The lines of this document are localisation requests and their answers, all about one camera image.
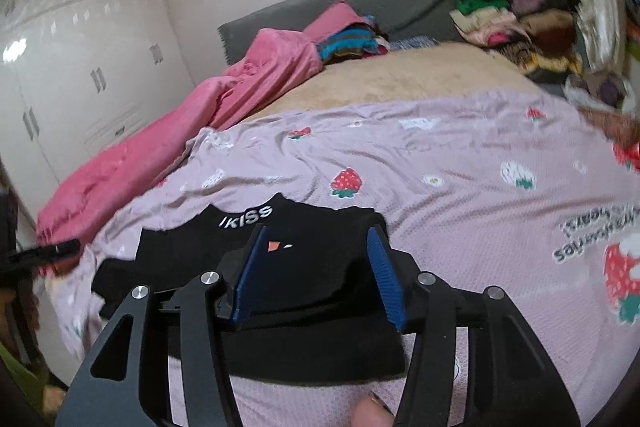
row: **bed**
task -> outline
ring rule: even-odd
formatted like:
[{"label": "bed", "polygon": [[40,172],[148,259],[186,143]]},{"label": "bed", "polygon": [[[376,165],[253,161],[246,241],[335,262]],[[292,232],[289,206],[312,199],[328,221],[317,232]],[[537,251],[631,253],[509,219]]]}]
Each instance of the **bed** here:
[{"label": "bed", "polygon": [[[228,60],[261,27],[300,30],[332,1],[291,0],[224,25]],[[459,40],[443,16],[456,0],[396,0],[402,9],[390,0],[347,1],[379,18],[391,38]],[[392,247],[411,252],[423,269],[461,288],[505,288],[584,425],[621,394],[640,336],[610,278],[631,282],[607,260],[630,277],[640,257],[640,178],[620,165],[602,133],[505,59],[446,42],[334,64],[226,131],[203,128],[186,156],[163,184],[116,213],[73,272],[49,283],[65,344],[79,358],[102,328],[103,301],[91,293],[101,261],[132,259],[142,228],[172,229],[210,203],[241,212],[280,192],[331,208],[372,206],[386,219]],[[331,190],[344,168],[362,182],[351,198]],[[465,403],[465,340],[460,331],[451,425]],[[409,354],[412,338],[404,344]],[[173,359],[170,383],[174,421],[185,425]],[[395,410],[403,379],[232,383],[247,427],[343,427],[369,389]]]}]

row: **silver bolt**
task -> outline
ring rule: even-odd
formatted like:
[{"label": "silver bolt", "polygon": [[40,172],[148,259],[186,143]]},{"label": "silver bolt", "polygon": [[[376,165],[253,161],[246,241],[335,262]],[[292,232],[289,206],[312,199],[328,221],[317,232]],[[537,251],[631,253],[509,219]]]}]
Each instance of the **silver bolt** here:
[{"label": "silver bolt", "polygon": [[134,299],[144,299],[149,293],[149,288],[146,286],[140,285],[136,286],[131,290],[131,296]]},{"label": "silver bolt", "polygon": [[200,276],[200,281],[205,284],[213,284],[214,282],[218,282],[218,279],[220,279],[218,272],[204,272]]},{"label": "silver bolt", "polygon": [[504,290],[502,288],[498,288],[498,286],[489,286],[486,294],[489,295],[490,298],[499,301],[504,297]]},{"label": "silver bolt", "polygon": [[431,286],[436,282],[436,276],[431,272],[418,273],[418,282],[423,286]]}]

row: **gray headboard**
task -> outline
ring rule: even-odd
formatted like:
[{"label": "gray headboard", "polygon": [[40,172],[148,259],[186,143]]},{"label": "gray headboard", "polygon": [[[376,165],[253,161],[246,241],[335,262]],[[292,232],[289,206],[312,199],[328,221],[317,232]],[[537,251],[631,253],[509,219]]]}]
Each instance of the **gray headboard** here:
[{"label": "gray headboard", "polygon": [[[337,0],[287,0],[223,24],[218,28],[226,63],[244,57],[261,28],[302,31]],[[345,0],[360,15],[376,17],[392,40],[427,35],[461,41],[449,15],[459,0]]]}]

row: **white wardrobe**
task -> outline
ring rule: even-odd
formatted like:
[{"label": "white wardrobe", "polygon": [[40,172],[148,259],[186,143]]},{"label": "white wardrobe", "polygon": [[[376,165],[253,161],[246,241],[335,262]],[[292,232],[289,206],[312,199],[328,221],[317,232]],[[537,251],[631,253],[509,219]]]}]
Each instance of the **white wardrobe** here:
[{"label": "white wardrobe", "polygon": [[194,84],[164,0],[0,0],[0,160],[35,219],[59,183]]}]

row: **beige bed sheet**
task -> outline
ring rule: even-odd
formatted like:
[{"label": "beige bed sheet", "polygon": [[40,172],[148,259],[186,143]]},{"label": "beige bed sheet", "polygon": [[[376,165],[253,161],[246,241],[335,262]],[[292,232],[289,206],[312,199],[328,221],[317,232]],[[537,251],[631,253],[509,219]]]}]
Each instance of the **beige bed sheet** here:
[{"label": "beige bed sheet", "polygon": [[469,96],[492,89],[539,91],[506,58],[488,55],[469,44],[446,42],[434,48],[329,65],[246,120],[291,110]]}]

